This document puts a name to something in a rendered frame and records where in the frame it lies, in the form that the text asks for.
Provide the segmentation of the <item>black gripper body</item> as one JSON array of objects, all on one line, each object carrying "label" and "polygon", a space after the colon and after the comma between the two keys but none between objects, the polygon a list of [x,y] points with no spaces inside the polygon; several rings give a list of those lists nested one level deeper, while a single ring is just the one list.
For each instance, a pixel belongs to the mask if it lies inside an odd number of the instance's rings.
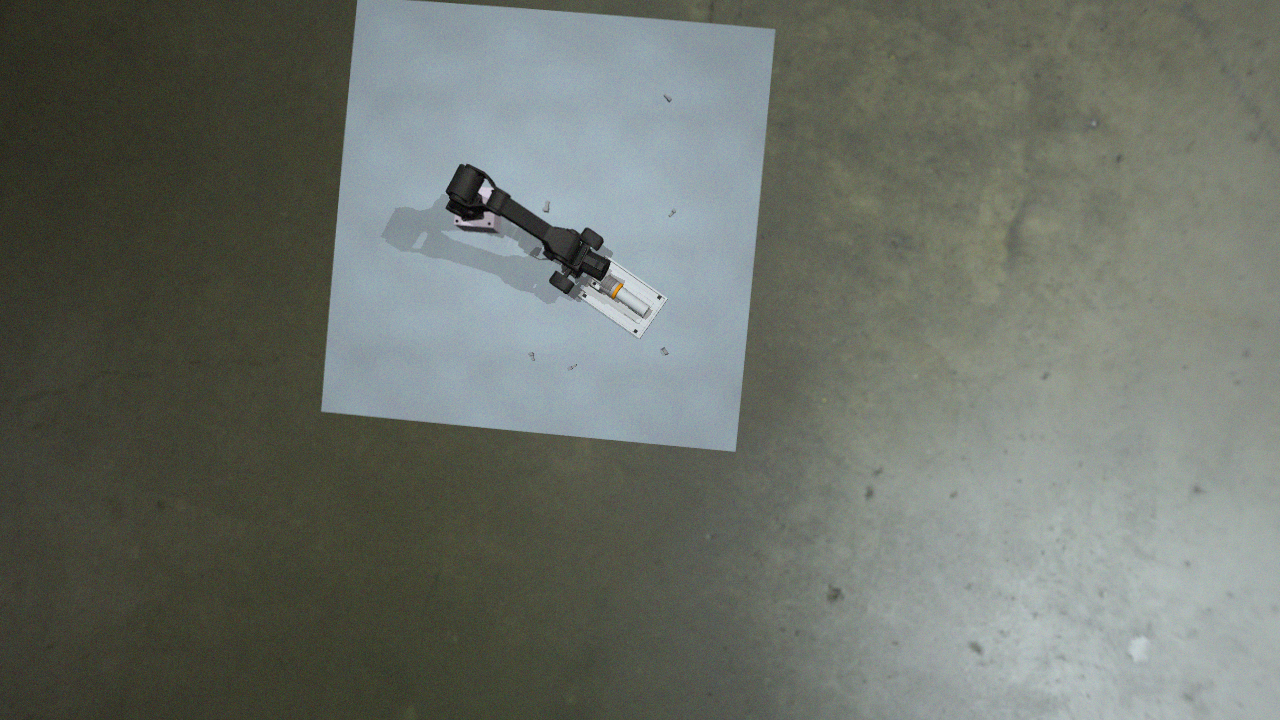
[{"label": "black gripper body", "polygon": [[[588,238],[589,243],[593,243],[591,247],[595,249],[596,251],[602,247],[602,243],[604,243],[602,236],[596,234],[596,232],[591,231],[590,228],[584,228],[581,234]],[[572,290],[575,283],[568,279],[568,275],[576,277],[579,275],[580,270],[575,272],[570,266],[564,265],[562,273],[564,273],[564,275],[562,275],[559,272],[554,272],[553,275],[550,275],[549,283],[556,286],[556,288],[561,290],[563,293],[570,293],[570,290]]]}]

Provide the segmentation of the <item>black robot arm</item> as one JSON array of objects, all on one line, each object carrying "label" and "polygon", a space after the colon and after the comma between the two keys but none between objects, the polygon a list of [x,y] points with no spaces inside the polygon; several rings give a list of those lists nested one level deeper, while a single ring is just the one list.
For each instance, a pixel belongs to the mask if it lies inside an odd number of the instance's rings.
[{"label": "black robot arm", "polygon": [[[483,195],[477,193],[484,178],[494,188],[486,205],[483,202]],[[540,240],[544,246],[543,255],[550,261],[556,259],[575,272],[593,275],[596,281],[602,281],[611,266],[608,259],[589,250],[593,243],[589,243],[586,237],[573,229],[553,227],[529,209],[520,206],[509,199],[509,193],[498,188],[494,181],[476,167],[460,164],[445,193],[451,199],[445,209],[461,217],[462,222],[484,220],[484,211],[504,217]]]}]

